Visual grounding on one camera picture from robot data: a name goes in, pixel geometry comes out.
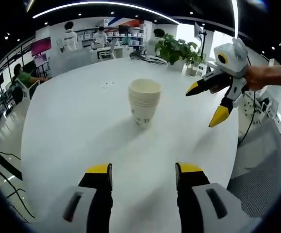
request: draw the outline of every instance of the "floor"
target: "floor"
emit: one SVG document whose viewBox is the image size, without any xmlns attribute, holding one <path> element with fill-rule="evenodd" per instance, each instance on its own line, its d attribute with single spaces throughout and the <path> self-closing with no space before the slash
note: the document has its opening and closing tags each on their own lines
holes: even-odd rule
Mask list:
<svg viewBox="0 0 281 233">
<path fill-rule="evenodd" d="M 26 113 L 28 110 L 29 102 L 27 100 L 23 100 L 20 104 L 14 107 L 12 113 L 7 117 L 3 117 L 0 121 L 0 152 L 4 153 L 12 153 L 20 158 L 20 150 L 21 150 L 21 137 L 23 131 L 23 125 L 26 117 Z M 243 107 L 239 107 L 239 135 L 243 135 L 246 133 L 247 128 L 251 121 L 252 110 L 245 110 Z M 13 166 L 15 166 L 18 170 L 21 171 L 21 162 L 18 158 L 12 155 L 3 155 L 5 159 L 7 159 Z M 11 173 L 9 173 L 6 169 L 4 169 L 0 165 L 0 172 L 2 172 L 7 179 L 12 182 L 12 184 L 16 187 L 16 189 L 21 188 L 25 190 L 25 186 L 23 182 L 16 177 L 14 177 Z M 10 186 L 10 184 L 0 176 L 0 188 L 5 196 L 11 195 L 14 190 Z M 31 210 L 27 198 L 25 196 L 25 192 L 19 190 L 18 193 L 20 198 L 27 206 L 28 210 L 34 214 Z M 20 202 L 18 196 L 13 194 L 8 198 L 10 204 L 13 206 L 12 208 L 16 208 L 19 212 L 19 217 L 21 217 L 24 221 L 33 222 L 34 219 L 28 214 L 28 212 L 24 209 L 22 203 Z"/>
</svg>

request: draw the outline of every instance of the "ceiling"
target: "ceiling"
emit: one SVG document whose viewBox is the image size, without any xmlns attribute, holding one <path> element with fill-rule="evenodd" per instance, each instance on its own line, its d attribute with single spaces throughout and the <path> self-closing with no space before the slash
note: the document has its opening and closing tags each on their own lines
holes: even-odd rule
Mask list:
<svg viewBox="0 0 281 233">
<path fill-rule="evenodd" d="M 34 0 L 28 13 L 25 11 L 23 0 L 0 1 L 0 59 L 21 41 L 33 36 L 37 29 L 44 27 L 45 21 L 53 25 L 79 18 L 79 12 L 82 13 L 81 17 L 98 17 L 113 16 L 110 12 L 114 11 L 115 16 L 118 17 L 135 18 L 135 15 L 139 15 L 139 18 L 145 20 L 157 20 L 157 23 L 172 23 L 152 13 L 114 5 L 69 7 L 32 19 L 32 16 L 45 10 L 79 1 L 81 0 Z M 239 31 L 250 38 L 245 39 L 245 43 L 258 52 L 264 50 L 267 57 L 275 57 L 281 61 L 281 47 L 278 47 L 281 42 L 281 0 L 263 0 L 264 9 L 250 3 L 261 2 L 261 0 L 237 1 Z M 121 0 L 120 2 L 149 8 L 171 17 L 195 17 L 234 28 L 231 0 Z M 187 20 L 178 21 L 193 23 Z M 232 31 L 217 26 L 206 25 L 206 28 L 234 35 Z M 4 39 L 6 33 L 10 34 L 8 40 Z"/>
</svg>

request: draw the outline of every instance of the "office desk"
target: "office desk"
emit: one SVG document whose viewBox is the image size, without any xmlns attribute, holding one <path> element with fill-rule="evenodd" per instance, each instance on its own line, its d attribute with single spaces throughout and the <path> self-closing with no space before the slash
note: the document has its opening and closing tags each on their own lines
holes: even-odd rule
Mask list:
<svg viewBox="0 0 281 233">
<path fill-rule="evenodd" d="M 194 163 L 210 182 L 227 187 L 237 149 L 237 109 L 209 128 L 224 93 L 186 97 L 200 77 L 166 67 L 115 59 L 61 74 L 37 88 L 21 144 L 23 180 L 37 220 L 50 217 L 56 197 L 100 163 L 113 164 L 109 227 L 114 233 L 180 232 L 176 162 Z M 145 131 L 131 120 L 128 101 L 128 85 L 138 78 L 153 79 L 162 88 Z"/>
<path fill-rule="evenodd" d="M 100 61 L 99 52 L 102 51 L 110 51 L 110 47 L 90 50 L 92 63 L 96 63 Z M 133 47 L 128 47 L 128 46 L 116 46 L 114 49 L 114 54 L 116 58 L 129 57 L 131 52 L 133 52 Z"/>
</svg>

